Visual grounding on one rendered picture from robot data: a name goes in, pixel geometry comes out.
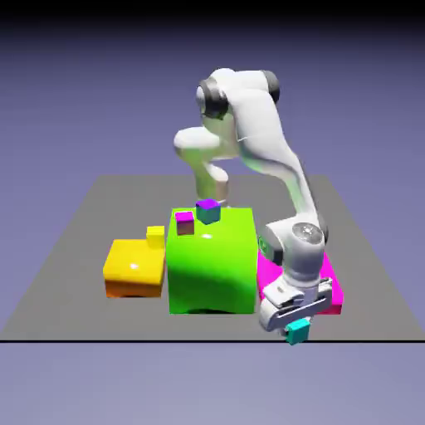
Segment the small yellow cube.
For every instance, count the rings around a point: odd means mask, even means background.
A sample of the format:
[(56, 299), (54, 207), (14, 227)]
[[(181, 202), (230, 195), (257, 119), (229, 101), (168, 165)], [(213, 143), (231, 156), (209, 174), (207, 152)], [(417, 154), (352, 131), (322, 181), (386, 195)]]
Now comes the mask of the small yellow cube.
[(153, 249), (163, 249), (165, 246), (165, 226), (147, 226), (146, 241)]

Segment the large yellow box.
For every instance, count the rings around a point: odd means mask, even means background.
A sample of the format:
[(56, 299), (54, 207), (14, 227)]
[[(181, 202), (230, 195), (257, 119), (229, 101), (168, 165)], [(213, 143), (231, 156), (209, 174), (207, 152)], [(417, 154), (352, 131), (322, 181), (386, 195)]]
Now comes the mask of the large yellow box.
[(164, 266), (164, 242), (115, 239), (103, 267), (106, 296), (159, 298)]

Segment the large green box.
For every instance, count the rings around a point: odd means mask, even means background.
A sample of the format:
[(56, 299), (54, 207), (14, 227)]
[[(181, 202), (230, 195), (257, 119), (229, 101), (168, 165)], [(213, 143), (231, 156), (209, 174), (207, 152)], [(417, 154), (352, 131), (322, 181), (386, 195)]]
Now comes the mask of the large green box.
[(213, 310), (252, 314), (256, 306), (257, 236), (250, 208), (224, 208), (208, 225), (194, 221), (194, 233), (179, 235), (174, 208), (169, 221), (166, 264), (169, 312)]

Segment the small teal cube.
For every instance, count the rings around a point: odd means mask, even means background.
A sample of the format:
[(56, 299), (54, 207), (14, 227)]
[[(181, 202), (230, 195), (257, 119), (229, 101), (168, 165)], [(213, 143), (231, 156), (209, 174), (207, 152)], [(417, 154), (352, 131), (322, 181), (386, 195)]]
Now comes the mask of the small teal cube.
[(308, 318), (291, 322), (285, 327), (286, 342), (290, 345), (299, 344), (308, 340), (310, 320)]

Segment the small purple cube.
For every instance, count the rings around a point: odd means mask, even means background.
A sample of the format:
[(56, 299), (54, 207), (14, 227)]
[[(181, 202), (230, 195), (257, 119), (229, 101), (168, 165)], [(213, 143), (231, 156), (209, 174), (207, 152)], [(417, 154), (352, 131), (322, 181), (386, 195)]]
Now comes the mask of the small purple cube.
[(197, 201), (196, 218), (205, 225), (219, 222), (221, 218), (221, 204), (212, 198)]

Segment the small magenta cube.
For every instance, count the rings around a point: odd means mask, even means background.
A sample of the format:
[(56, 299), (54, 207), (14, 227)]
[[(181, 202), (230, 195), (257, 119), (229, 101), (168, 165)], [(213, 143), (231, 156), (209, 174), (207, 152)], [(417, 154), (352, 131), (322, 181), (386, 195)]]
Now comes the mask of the small magenta cube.
[(194, 215), (193, 211), (179, 211), (174, 214), (176, 221), (177, 234), (193, 235), (194, 234)]

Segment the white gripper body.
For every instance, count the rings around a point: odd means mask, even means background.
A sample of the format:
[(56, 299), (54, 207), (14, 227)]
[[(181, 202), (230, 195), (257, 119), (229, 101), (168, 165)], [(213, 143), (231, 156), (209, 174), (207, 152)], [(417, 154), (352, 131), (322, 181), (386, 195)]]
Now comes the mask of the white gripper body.
[(327, 295), (318, 296), (307, 303), (305, 300), (305, 294), (300, 291), (284, 292), (282, 297), (265, 294), (259, 312), (261, 327), (267, 332), (284, 329), (290, 323), (314, 316), (328, 307)]

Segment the large magenta box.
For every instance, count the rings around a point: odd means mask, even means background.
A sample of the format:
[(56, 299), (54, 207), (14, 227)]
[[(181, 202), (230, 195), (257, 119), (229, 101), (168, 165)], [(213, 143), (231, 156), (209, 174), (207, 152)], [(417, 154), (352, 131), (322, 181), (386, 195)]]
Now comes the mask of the large magenta box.
[[(264, 298), (263, 291), (266, 286), (276, 280), (282, 273), (283, 268), (281, 266), (278, 266), (272, 261), (266, 259), (261, 252), (258, 252), (256, 282), (260, 300), (263, 300)], [(321, 311), (320, 315), (340, 315), (344, 304), (344, 293), (327, 253), (324, 254), (320, 277), (330, 278), (332, 280), (331, 305), (328, 309)]]

